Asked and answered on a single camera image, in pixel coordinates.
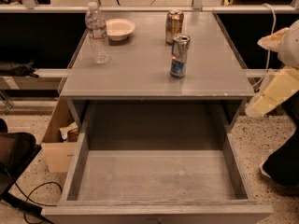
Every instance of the cardboard box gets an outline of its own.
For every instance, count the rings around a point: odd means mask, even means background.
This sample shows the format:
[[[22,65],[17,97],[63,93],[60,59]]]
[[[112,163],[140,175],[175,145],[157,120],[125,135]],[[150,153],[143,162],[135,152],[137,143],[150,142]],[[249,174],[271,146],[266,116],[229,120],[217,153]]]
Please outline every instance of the cardboard box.
[[[63,142],[59,128],[74,122],[67,102],[59,99],[52,113],[41,146],[51,173],[67,173],[72,161],[76,142]]]

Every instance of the plastic water bottle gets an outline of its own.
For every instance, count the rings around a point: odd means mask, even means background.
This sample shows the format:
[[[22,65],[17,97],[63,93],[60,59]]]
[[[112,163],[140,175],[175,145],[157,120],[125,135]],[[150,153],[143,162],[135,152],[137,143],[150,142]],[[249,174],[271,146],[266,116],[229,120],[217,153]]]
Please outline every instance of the plastic water bottle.
[[[109,46],[106,21],[96,2],[88,3],[88,11],[85,16],[85,25],[88,32],[93,58],[96,63],[108,63],[110,57],[107,54]]]

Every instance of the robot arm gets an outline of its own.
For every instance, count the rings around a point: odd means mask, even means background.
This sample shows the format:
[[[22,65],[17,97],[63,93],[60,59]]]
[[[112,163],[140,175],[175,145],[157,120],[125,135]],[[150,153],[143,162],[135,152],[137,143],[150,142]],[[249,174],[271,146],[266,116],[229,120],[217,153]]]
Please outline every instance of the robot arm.
[[[285,66],[265,76],[260,91],[245,109],[249,117],[264,116],[299,91],[299,21],[289,29],[279,30],[272,37],[278,38],[276,44],[271,43],[271,37],[261,39],[258,44],[276,51]]]

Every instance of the bottle cap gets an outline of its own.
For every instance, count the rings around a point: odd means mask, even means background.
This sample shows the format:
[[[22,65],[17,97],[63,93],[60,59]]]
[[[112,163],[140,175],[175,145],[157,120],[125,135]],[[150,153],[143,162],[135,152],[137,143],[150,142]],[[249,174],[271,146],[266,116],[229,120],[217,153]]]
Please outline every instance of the bottle cap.
[[[96,2],[89,2],[89,3],[87,4],[87,6],[88,6],[88,9],[89,9],[89,10],[96,10],[96,9],[98,8]]]

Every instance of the chair leg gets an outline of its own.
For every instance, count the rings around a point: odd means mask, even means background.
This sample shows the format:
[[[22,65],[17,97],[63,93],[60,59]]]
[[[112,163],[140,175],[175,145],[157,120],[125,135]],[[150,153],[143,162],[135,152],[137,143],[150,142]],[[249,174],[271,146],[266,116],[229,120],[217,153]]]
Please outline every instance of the chair leg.
[[[9,99],[8,95],[5,91],[0,90],[0,100],[3,101],[4,105],[6,106],[6,110],[3,112],[3,115],[8,115],[9,111],[13,107],[12,101]]]
[[[16,198],[15,196],[11,195],[9,192],[5,192],[1,195],[2,200],[9,203],[12,207],[18,209],[19,211],[31,215],[33,217],[37,217],[41,220],[48,221],[49,223],[52,223],[51,221],[47,220],[45,217],[41,216],[42,207],[28,203],[26,201],[23,201],[21,199]]]

